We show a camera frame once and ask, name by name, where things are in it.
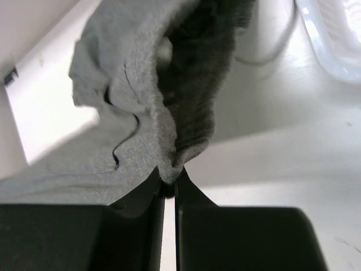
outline cloth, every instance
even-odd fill
[[[172,183],[206,149],[235,46],[237,0],[104,0],[77,41],[76,106],[99,125],[0,181],[0,202],[111,204],[158,166]],[[157,69],[167,37],[173,56]]]

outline black object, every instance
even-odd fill
[[[0,206],[0,270],[154,271],[164,192],[158,170],[110,206]],[[175,183],[177,270],[327,270],[296,208],[219,207],[183,170]]]
[[[13,69],[4,77],[5,86],[9,86],[18,77],[19,77],[19,73],[17,72],[17,68],[13,67]]]

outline cable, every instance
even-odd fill
[[[281,35],[281,37],[279,39],[279,42],[276,45],[275,50],[274,50],[273,53],[271,53],[270,55],[264,57],[261,60],[255,60],[255,61],[242,59],[241,57],[236,55],[235,60],[238,63],[246,64],[246,65],[249,65],[249,66],[263,66],[263,65],[266,65],[266,64],[268,64],[270,62],[275,61],[282,54],[282,52],[284,51],[286,45],[288,44],[288,41],[289,41],[289,39],[290,39],[290,37],[292,35],[292,32],[293,32],[293,30],[295,29],[295,26],[296,26],[297,15],[298,15],[298,7],[297,7],[297,4],[296,4],[296,0],[293,0],[292,1],[292,15],[291,15],[291,18],[289,19],[287,27],[284,30],[284,32],[282,33],[282,35]]]

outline gray fabric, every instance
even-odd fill
[[[213,134],[236,2],[104,0],[76,43],[69,73],[75,105],[96,107],[99,125],[2,180],[0,202],[110,204],[156,166],[174,182]],[[157,72],[163,36],[173,58]]]

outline white plastic container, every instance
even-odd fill
[[[361,84],[361,0],[297,0],[316,57],[335,78]]]

